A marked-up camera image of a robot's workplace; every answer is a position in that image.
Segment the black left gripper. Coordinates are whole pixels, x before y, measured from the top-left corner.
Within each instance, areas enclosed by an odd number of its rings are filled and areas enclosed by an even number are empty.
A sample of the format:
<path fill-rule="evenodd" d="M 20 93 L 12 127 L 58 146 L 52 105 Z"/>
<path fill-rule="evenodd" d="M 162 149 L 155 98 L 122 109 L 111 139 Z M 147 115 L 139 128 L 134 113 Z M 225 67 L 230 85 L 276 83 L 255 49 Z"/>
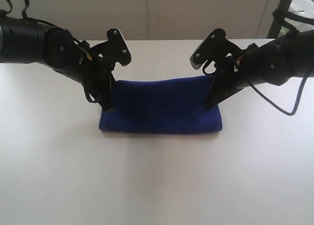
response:
<path fill-rule="evenodd" d="M 61 74 L 83 86 L 88 102 L 98 103 L 103 111 L 112 108 L 111 92 L 115 82 L 111 71 L 115 64 L 105 64 L 92 47 L 73 44 L 66 56 Z"/>

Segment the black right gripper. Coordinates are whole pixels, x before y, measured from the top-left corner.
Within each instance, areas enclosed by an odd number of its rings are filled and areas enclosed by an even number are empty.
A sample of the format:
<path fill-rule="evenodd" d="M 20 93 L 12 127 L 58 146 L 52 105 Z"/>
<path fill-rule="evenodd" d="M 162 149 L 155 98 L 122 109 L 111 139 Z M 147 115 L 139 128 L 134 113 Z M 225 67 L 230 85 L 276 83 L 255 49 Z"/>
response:
<path fill-rule="evenodd" d="M 216 71 L 214 71 L 209 92 L 202 102 L 206 109 L 212 109 L 243 88 L 253 85 L 249 72 L 240 65 L 244 57 L 251 53 L 252 51 L 242 50 L 238 55 L 227 55 L 220 62 L 213 61 Z"/>

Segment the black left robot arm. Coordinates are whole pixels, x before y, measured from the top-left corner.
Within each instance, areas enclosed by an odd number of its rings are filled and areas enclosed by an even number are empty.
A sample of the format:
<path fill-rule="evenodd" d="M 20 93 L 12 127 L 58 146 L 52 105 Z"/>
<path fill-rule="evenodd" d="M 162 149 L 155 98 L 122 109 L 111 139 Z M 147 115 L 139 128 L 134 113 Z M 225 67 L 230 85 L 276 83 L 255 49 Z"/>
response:
<path fill-rule="evenodd" d="M 1 63 L 39 63 L 82 85 L 90 103 L 111 109 L 112 65 L 105 64 L 86 41 L 75 41 L 65 29 L 0 12 Z"/>

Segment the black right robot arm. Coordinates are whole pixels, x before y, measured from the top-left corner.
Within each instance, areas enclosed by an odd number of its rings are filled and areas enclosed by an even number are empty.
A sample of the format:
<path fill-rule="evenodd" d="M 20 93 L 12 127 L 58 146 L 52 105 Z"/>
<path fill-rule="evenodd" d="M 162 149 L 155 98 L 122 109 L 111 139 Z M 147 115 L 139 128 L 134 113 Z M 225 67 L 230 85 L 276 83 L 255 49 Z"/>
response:
<path fill-rule="evenodd" d="M 273 107 L 282 109 L 263 95 L 258 84 L 281 86 L 290 78 L 301 78 L 296 101 L 291 112 L 295 114 L 305 81 L 314 76 L 314 32 L 289 32 L 262 46 L 251 44 L 240 49 L 229 42 L 233 51 L 216 51 L 209 58 L 214 62 L 209 93 L 203 104 L 212 109 L 246 87 L 251 87 Z"/>

